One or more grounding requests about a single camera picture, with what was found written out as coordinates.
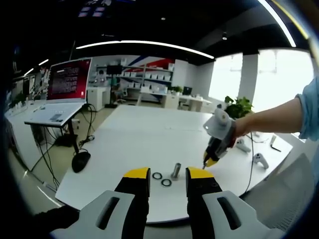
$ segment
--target window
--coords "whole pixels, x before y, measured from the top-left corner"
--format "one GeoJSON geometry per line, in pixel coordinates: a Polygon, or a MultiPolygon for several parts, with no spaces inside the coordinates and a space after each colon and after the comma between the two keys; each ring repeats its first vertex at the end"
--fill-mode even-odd
{"type": "Polygon", "coordinates": [[[238,96],[243,54],[217,58],[211,77],[209,97],[224,101],[226,96],[238,96]]]}
{"type": "Polygon", "coordinates": [[[261,50],[253,111],[267,110],[293,99],[313,78],[309,53],[284,49],[261,50]]]}

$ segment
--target light blue shirt sleeve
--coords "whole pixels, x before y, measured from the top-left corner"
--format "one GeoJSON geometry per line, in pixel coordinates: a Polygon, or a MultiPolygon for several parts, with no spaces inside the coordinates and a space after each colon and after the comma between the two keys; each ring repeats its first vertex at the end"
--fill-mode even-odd
{"type": "Polygon", "coordinates": [[[314,78],[297,97],[303,108],[303,126],[299,138],[316,141],[319,139],[319,77],[314,78]]]}

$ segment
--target display screen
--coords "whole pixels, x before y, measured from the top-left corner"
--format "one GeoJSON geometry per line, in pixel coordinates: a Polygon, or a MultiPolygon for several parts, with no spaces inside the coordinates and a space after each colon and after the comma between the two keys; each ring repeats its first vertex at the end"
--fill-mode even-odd
{"type": "Polygon", "coordinates": [[[52,66],[47,100],[85,99],[90,64],[91,59],[86,59],[52,66]]]}

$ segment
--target black rubber o-ring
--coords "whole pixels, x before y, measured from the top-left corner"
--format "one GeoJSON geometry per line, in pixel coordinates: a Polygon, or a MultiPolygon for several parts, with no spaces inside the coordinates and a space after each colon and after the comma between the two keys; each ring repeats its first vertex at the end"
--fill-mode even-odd
{"type": "Polygon", "coordinates": [[[164,187],[170,187],[170,186],[171,186],[171,180],[170,180],[170,179],[167,179],[167,178],[161,180],[160,183],[161,183],[164,187]]]}
{"type": "Polygon", "coordinates": [[[154,178],[156,180],[162,179],[162,177],[163,177],[162,174],[158,173],[158,172],[152,174],[152,178],[154,178]]]}

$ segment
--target black ceiling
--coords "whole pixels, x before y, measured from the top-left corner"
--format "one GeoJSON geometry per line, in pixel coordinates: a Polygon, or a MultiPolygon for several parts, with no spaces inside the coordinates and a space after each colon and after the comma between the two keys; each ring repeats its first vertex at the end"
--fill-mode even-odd
{"type": "MultiPolygon", "coordinates": [[[[13,40],[19,49],[15,59],[21,74],[47,58],[50,63],[68,60],[74,41],[75,47],[102,41],[148,40],[194,49],[202,37],[218,26],[259,5],[256,0],[112,0],[102,17],[92,16],[97,5],[89,5],[87,17],[78,17],[86,3],[87,0],[55,0],[44,6],[43,1],[24,1],[18,6],[16,14],[21,21],[16,24],[13,40]]],[[[297,46],[307,49],[296,28],[292,24],[288,28],[297,46]]],[[[242,32],[203,52],[218,57],[267,47],[289,47],[276,24],[242,32]]],[[[196,65],[211,61],[182,50],[146,44],[75,49],[72,58],[117,54],[182,59],[196,65]]]]}

